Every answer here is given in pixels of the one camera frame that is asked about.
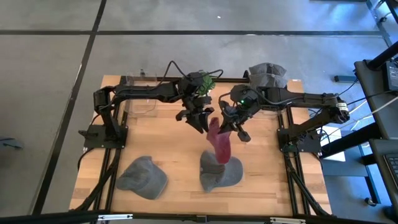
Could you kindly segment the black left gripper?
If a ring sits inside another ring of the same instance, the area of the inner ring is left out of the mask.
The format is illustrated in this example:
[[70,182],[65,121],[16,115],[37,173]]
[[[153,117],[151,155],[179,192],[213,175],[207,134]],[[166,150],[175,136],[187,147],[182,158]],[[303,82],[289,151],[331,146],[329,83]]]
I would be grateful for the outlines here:
[[175,119],[177,121],[181,121],[183,118],[186,118],[185,122],[196,129],[199,133],[203,134],[204,131],[208,132],[208,118],[215,110],[213,107],[206,108],[206,105],[211,105],[211,101],[212,98],[208,95],[183,95],[182,106],[185,107],[185,109],[180,111],[175,116]]

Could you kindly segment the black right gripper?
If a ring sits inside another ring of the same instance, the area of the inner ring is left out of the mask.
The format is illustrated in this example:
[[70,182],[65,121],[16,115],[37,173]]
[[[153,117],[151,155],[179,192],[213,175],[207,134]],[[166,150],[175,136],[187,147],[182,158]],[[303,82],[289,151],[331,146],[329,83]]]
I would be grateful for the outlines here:
[[239,139],[242,142],[249,142],[251,140],[250,135],[240,125],[248,119],[246,110],[242,109],[239,105],[231,106],[227,101],[221,101],[221,115],[223,122],[218,131],[219,134],[231,132],[233,130],[232,124],[238,124],[237,133]]

